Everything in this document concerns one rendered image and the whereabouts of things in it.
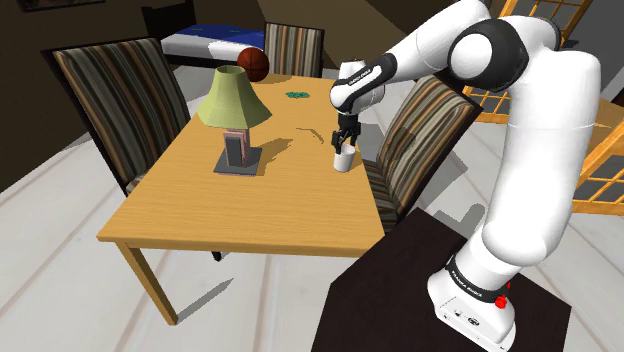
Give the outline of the brown basketball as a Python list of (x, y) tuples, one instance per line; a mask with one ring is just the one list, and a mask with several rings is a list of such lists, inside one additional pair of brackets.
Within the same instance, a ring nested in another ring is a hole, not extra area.
[(237, 65), (245, 70), (251, 82), (262, 81), (269, 73), (268, 57), (256, 47), (243, 49), (238, 55)]

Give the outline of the green shade table lamp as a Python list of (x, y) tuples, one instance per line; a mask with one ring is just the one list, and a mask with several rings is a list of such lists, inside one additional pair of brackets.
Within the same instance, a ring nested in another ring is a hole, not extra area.
[(251, 146), (250, 129), (272, 113), (256, 95), (242, 67), (224, 65), (216, 69), (197, 116), (206, 126), (223, 129), (224, 149), (214, 172), (255, 176), (262, 149)]

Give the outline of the striped upholstered chair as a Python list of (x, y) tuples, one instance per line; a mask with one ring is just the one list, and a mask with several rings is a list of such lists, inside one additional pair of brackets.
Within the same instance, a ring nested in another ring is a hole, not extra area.
[(264, 53), (269, 72), (321, 78), (324, 35), (324, 29), (266, 22)]
[(434, 75), (419, 79), (364, 166), (383, 230), (409, 213), (482, 107)]
[(160, 42), (137, 38), (41, 55), (122, 192), (131, 193), (190, 121)]

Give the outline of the wooden table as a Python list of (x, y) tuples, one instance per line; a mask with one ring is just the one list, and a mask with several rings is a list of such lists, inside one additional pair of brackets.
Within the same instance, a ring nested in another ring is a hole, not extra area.
[[(271, 74), (255, 84), (272, 116), (252, 128), (255, 176), (214, 172), (224, 140), (193, 118), (98, 234), (117, 245), (165, 321), (177, 314), (145, 249), (360, 257), (384, 234), (361, 162), (333, 167), (328, 79)], [(286, 92), (309, 93), (292, 99)]]

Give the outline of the dark robot stand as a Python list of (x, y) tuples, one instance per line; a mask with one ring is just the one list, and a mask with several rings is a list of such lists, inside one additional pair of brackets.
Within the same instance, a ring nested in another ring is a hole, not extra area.
[[(427, 292), (465, 237), (416, 209), (332, 282), (311, 352), (485, 352), (440, 321)], [(509, 352), (563, 352), (570, 306), (521, 274), (511, 281)]]

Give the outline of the bed with blue cover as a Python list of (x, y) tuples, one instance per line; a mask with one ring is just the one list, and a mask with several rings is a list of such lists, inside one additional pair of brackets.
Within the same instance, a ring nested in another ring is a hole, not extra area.
[(197, 24), (193, 0), (154, 8), (142, 6), (149, 37), (160, 41), (170, 64), (216, 68), (235, 64), (248, 47), (264, 47), (264, 31), (229, 24)]

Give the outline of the white cup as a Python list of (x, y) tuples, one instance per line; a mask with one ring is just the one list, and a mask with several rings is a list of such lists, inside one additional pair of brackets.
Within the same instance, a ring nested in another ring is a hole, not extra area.
[(356, 148), (350, 144), (343, 144), (340, 152), (334, 155), (333, 167), (339, 172), (348, 172), (351, 170), (351, 166), (356, 153)]

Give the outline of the orange wooden lattice frame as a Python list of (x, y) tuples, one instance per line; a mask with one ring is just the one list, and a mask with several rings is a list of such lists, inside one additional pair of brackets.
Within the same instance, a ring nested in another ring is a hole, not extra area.
[[(565, 42), (593, 0), (528, 0), (528, 16), (550, 6), (551, 16), (563, 16), (562, 42)], [(600, 101), (587, 156), (573, 199), (576, 213), (624, 216), (624, 107)]]

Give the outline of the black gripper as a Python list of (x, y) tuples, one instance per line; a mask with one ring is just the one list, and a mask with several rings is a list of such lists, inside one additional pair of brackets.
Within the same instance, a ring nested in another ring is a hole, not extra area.
[(361, 123), (358, 115), (338, 114), (339, 131), (332, 133), (332, 145), (336, 153), (341, 152), (341, 138), (350, 138), (349, 144), (356, 145), (357, 136), (361, 134)]

